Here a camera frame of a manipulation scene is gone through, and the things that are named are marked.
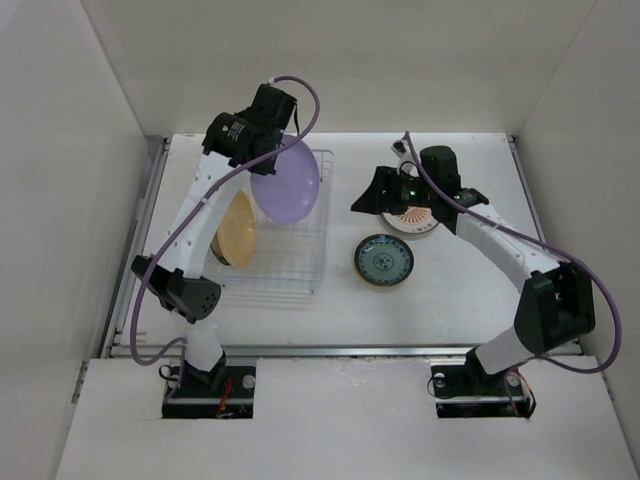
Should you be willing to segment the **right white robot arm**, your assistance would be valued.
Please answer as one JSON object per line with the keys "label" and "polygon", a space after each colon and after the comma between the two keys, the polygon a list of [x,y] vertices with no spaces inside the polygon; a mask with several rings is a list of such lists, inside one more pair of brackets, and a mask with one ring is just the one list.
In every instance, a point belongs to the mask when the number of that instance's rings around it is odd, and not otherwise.
{"label": "right white robot arm", "polygon": [[519,294],[512,326],[467,353],[462,377],[470,391],[487,393],[514,367],[594,329],[594,280],[586,266],[514,230],[486,196],[463,187],[450,147],[416,151],[408,140],[399,140],[392,149],[397,166],[377,167],[352,211],[402,215],[428,208],[437,222],[488,258]]}

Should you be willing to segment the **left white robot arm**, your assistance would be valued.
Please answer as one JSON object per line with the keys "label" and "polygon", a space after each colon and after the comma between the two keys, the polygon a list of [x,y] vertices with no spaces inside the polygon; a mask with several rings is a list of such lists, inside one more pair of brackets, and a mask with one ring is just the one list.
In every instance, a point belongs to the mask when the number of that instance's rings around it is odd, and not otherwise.
{"label": "left white robot arm", "polygon": [[204,275],[210,244],[250,177],[275,174],[276,159],[287,149],[282,137],[296,119],[296,108],[296,98],[269,81],[258,87],[246,109],[219,114],[206,131],[194,180],[166,239],[155,254],[138,255],[132,264],[140,287],[130,332],[137,332],[143,297],[152,293],[183,323],[182,336],[173,341],[181,349],[178,374],[188,376],[201,396],[217,394],[224,382],[225,353],[211,318],[221,287]]}

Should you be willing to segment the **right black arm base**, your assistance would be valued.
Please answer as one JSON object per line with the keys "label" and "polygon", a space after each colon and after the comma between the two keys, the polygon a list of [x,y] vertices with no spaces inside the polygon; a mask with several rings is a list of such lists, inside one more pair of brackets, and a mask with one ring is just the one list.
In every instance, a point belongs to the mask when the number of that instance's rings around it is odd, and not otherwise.
{"label": "right black arm base", "polygon": [[472,381],[463,365],[435,364],[427,381],[439,419],[522,418],[529,420],[537,399],[518,369]]}

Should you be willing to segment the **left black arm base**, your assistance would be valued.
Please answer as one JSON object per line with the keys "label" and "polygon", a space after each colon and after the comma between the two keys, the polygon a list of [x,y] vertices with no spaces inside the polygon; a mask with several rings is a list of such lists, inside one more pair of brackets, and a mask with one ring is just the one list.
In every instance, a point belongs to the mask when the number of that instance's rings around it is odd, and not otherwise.
{"label": "left black arm base", "polygon": [[161,365],[165,381],[163,419],[252,419],[257,383],[257,361],[223,356],[211,372],[187,362]]}

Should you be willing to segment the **dark green rimmed plate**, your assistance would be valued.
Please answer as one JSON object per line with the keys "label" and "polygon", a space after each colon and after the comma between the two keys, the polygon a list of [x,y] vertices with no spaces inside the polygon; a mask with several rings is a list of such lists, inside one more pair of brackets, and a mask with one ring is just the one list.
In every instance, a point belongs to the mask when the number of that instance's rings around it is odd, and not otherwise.
{"label": "dark green rimmed plate", "polygon": [[400,238],[375,234],[364,238],[354,252],[354,266],[367,283],[393,287],[404,282],[415,265],[409,245]]}

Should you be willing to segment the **plain purple plate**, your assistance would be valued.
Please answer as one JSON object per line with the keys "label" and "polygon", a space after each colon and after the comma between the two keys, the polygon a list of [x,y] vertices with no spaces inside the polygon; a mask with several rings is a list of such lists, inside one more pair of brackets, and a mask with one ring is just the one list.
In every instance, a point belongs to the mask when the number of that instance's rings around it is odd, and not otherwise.
{"label": "plain purple plate", "polygon": [[320,173],[311,149],[295,137],[284,135],[282,145],[288,149],[277,156],[276,173],[253,174],[250,188],[260,210],[280,224],[294,224],[314,208],[320,188]]}

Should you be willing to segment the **purple rimmed patterned plate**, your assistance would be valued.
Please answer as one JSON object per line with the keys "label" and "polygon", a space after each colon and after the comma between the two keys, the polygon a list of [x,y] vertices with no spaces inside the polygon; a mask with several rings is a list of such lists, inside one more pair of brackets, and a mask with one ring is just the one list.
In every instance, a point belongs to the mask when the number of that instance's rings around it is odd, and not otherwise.
{"label": "purple rimmed patterned plate", "polygon": [[399,215],[383,213],[381,218],[393,230],[408,235],[423,235],[439,225],[431,210],[425,207],[410,207]]}

